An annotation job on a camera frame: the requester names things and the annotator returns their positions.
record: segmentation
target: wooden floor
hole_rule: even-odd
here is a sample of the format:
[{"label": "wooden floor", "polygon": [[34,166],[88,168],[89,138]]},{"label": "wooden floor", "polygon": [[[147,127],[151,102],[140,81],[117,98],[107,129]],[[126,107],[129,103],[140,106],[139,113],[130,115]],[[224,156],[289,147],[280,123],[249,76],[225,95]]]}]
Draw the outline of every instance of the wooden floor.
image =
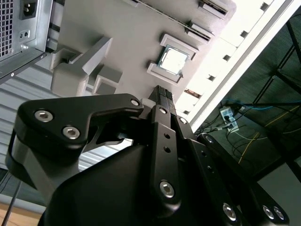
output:
[{"label": "wooden floor", "polygon": [[[3,222],[8,205],[0,203],[0,223]],[[19,208],[13,208],[7,226],[37,226],[41,215]]]}]

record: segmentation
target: black pole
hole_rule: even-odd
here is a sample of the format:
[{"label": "black pole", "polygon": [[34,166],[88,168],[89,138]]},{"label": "black pole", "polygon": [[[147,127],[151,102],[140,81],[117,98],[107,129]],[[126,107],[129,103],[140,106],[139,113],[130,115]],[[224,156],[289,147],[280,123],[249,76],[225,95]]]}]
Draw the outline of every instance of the black pole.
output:
[{"label": "black pole", "polygon": [[295,46],[296,53],[297,53],[297,56],[298,56],[300,64],[301,64],[301,50],[300,50],[298,41],[296,39],[295,33],[293,32],[293,28],[292,28],[290,21],[286,22],[286,26],[287,26],[288,32],[290,33],[290,36],[292,38],[293,45]]},{"label": "black pole", "polygon": [[276,72],[276,76],[301,95],[301,88],[296,83],[292,82],[290,79],[288,79],[286,76],[284,76],[280,72]]},{"label": "black pole", "polygon": [[292,56],[293,52],[295,51],[295,46],[292,45],[284,58],[281,60],[280,64],[278,65],[277,69],[282,69],[286,62],[289,60],[289,58]]},{"label": "black pole", "polygon": [[10,213],[11,213],[11,210],[13,209],[13,206],[14,206],[14,204],[15,204],[16,198],[17,198],[18,193],[19,193],[19,191],[20,191],[21,185],[22,185],[22,181],[19,181],[19,184],[18,184],[18,186],[17,186],[17,188],[16,188],[16,191],[15,191],[15,193],[14,193],[13,198],[11,199],[10,205],[9,205],[9,207],[8,207],[8,210],[7,210],[6,214],[5,214],[5,217],[4,217],[4,219],[3,219],[3,222],[2,222],[2,225],[1,225],[1,226],[6,226],[6,224],[7,224],[7,222],[8,222],[8,219],[9,219],[9,216],[10,216]]},{"label": "black pole", "polygon": [[254,104],[258,103],[260,101],[260,99],[262,98],[263,94],[267,91],[267,89],[269,88],[269,86],[272,84],[273,80],[274,80],[274,76],[271,76],[267,82],[265,83],[265,85],[262,87],[262,89],[260,90],[259,94],[257,95],[257,97],[255,98],[255,100],[253,101]]}]

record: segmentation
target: power strip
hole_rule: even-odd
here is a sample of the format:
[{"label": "power strip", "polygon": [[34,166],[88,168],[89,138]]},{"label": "power strip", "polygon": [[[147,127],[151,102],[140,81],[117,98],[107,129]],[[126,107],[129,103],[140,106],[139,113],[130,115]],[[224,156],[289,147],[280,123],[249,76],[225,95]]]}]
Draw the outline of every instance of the power strip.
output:
[{"label": "power strip", "polygon": [[223,107],[220,109],[220,112],[225,124],[229,125],[227,128],[228,132],[232,133],[238,131],[239,130],[238,124],[235,121],[235,118],[233,117],[233,112],[231,107]]}]

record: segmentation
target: ventilation grille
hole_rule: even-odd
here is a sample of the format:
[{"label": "ventilation grille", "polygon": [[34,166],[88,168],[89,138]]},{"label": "ventilation grille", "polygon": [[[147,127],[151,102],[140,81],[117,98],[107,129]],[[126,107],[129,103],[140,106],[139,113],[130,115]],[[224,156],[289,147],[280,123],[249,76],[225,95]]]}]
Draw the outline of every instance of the ventilation grille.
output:
[{"label": "ventilation grille", "polygon": [[0,0],[0,57],[12,51],[13,0]]}]

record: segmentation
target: gray wall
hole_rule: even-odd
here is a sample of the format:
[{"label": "gray wall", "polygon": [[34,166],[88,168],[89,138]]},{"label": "gray wall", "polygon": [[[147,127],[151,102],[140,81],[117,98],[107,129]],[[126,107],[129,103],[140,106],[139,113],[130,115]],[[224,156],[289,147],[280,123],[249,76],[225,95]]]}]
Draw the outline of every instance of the gray wall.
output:
[{"label": "gray wall", "polygon": [[301,225],[301,183],[284,164],[268,174],[259,184],[286,211],[290,226]]}]

